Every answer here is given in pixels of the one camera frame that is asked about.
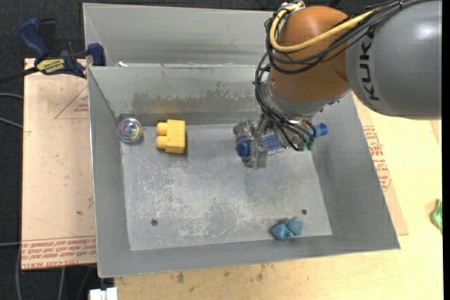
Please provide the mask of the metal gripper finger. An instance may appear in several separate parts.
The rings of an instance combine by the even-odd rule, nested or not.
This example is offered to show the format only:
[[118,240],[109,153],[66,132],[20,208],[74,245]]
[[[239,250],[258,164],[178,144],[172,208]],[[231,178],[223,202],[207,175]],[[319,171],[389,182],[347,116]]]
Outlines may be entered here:
[[253,153],[242,158],[242,163],[253,169],[264,168],[266,165],[267,150],[255,150]]
[[243,120],[233,127],[236,143],[252,143],[254,140],[255,122],[251,119]]

